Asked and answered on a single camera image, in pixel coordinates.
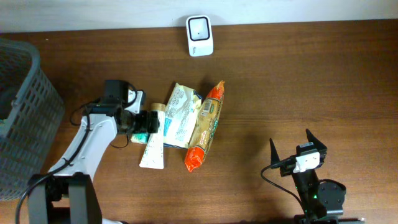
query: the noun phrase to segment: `snack bag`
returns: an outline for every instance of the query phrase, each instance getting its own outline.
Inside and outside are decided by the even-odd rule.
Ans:
[[[208,154],[218,125],[223,100],[224,81],[221,81],[209,92],[200,107],[190,147],[185,156],[185,165],[189,172],[200,167]]]

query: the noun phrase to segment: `food package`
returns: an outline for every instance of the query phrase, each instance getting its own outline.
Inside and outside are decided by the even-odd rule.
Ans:
[[[209,152],[218,125],[223,100],[224,81],[221,81],[209,92],[200,108],[189,149],[185,156],[185,165],[189,172],[200,167]]]
[[[200,106],[201,96],[195,90],[178,83],[175,84],[166,106],[165,146],[188,149]]]

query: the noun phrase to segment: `orange plastic bag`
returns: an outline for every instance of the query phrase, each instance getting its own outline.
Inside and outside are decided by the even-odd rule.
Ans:
[[[197,123],[185,156],[185,165],[189,172],[200,167],[208,154],[218,125],[223,100],[224,81],[221,81],[207,94],[200,107]]]

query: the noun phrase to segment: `wood surface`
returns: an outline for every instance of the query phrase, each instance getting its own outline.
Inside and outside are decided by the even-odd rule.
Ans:
[[[202,95],[225,80],[215,140],[205,163],[188,173],[185,151],[165,149],[165,169],[139,167],[145,146],[108,147],[94,179],[103,216],[131,223],[237,223],[292,218],[293,197],[269,185],[268,139],[281,158],[307,142],[328,146],[319,178],[347,186],[345,218],[398,220],[398,21],[216,26],[215,50],[191,58],[185,28],[3,34],[40,50],[41,67],[66,113],[43,171],[70,144],[68,115],[103,94],[105,79],[145,90],[148,109],[167,103],[174,83]],[[123,145],[118,137],[114,144]],[[295,191],[279,171],[270,179]],[[13,223],[16,201],[0,202]],[[26,206],[22,220],[27,222]]]

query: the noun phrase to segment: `laundry basket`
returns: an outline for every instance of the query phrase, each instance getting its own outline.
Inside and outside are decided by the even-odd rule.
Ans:
[[[0,200],[20,197],[40,172],[64,113],[39,51],[0,39]]]

